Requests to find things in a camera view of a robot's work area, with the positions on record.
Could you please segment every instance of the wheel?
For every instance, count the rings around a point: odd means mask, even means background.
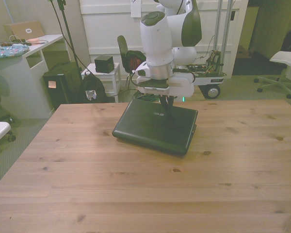
[[[206,85],[206,88],[204,89],[204,97],[207,99],[215,99],[217,98],[221,93],[221,90],[218,85]]]
[[[9,135],[9,136],[8,136],[8,141],[9,141],[9,142],[14,142],[15,140],[16,140],[15,135]]]
[[[14,119],[11,118],[11,117],[8,119],[8,121],[9,121],[10,123],[14,123],[14,122],[15,122]]]

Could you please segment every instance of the microphone stand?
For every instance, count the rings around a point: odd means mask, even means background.
[[[70,45],[71,45],[71,50],[72,50],[72,53],[73,53],[73,56],[74,56],[74,60],[76,62],[77,72],[78,72],[79,80],[80,80],[80,83],[81,83],[81,93],[82,93],[81,94],[81,97],[83,99],[83,98],[86,98],[86,93],[85,93],[85,88],[84,88],[84,85],[83,85],[83,79],[82,79],[82,76],[81,76],[82,69],[79,67],[77,55],[76,55],[76,52],[74,50],[73,43],[72,43],[72,38],[71,38],[71,34],[70,34],[68,22],[67,22],[67,19],[66,19],[66,16],[65,16],[65,8],[64,8],[64,5],[66,5],[66,1],[65,0],[57,0],[57,3],[58,3],[58,6],[59,6],[60,11],[63,14],[63,18],[64,18],[64,22],[65,22],[65,27],[66,27],[66,30],[67,30],[67,33],[68,33],[68,37],[69,37],[69,41],[70,41]]]

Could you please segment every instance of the wood grain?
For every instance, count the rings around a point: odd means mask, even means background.
[[[0,233],[291,233],[291,106],[188,101],[186,156],[120,141],[127,103],[61,105],[0,181]]]

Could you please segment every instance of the white door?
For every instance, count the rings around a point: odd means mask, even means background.
[[[234,20],[230,22],[226,56],[223,72],[227,78],[231,78],[239,39],[242,32],[243,21],[247,9],[248,0],[234,0]],[[140,50],[143,52],[140,36],[140,18],[131,18],[130,0],[80,0],[81,13],[83,17],[88,50],[91,61],[100,55],[113,56],[114,62],[122,64],[117,44],[117,37],[123,35],[126,38],[129,50]],[[153,0],[142,0],[142,16],[156,11],[158,4]],[[202,40],[196,45],[197,58],[195,64],[204,64],[211,53],[214,35],[218,0],[197,0],[197,6],[202,22]],[[219,31],[218,46],[221,50],[224,24],[226,18],[227,0],[223,1],[223,11]]]

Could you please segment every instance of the laptop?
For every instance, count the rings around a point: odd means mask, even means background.
[[[185,155],[195,132],[198,111],[173,106],[170,115],[160,103],[132,100],[112,135],[143,147]]]

